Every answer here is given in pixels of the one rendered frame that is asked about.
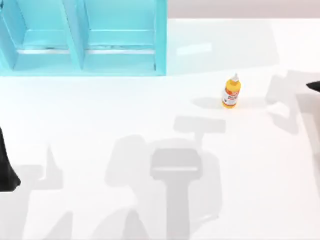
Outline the yellow bottle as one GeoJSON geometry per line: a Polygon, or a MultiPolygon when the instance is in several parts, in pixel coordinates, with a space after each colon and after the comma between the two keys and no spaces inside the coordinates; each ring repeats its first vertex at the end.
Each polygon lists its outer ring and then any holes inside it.
{"type": "Polygon", "coordinates": [[[242,84],[238,74],[236,73],[225,84],[222,95],[222,104],[225,108],[232,109],[237,105],[241,88],[242,84]]]}

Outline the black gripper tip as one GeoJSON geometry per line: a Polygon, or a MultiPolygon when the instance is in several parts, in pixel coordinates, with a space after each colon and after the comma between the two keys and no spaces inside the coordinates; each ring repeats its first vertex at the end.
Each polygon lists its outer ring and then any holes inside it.
{"type": "Polygon", "coordinates": [[[14,192],[20,185],[21,180],[11,166],[3,131],[0,128],[0,192],[14,192]]]}
{"type": "Polygon", "coordinates": [[[309,82],[306,86],[317,93],[320,93],[320,81],[309,82]]]}

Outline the light blue rack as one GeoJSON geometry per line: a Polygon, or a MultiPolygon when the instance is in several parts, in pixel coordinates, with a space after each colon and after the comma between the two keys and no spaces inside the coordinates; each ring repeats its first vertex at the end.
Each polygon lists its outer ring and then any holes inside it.
{"type": "Polygon", "coordinates": [[[164,76],[168,0],[0,0],[0,77],[164,76]]]}

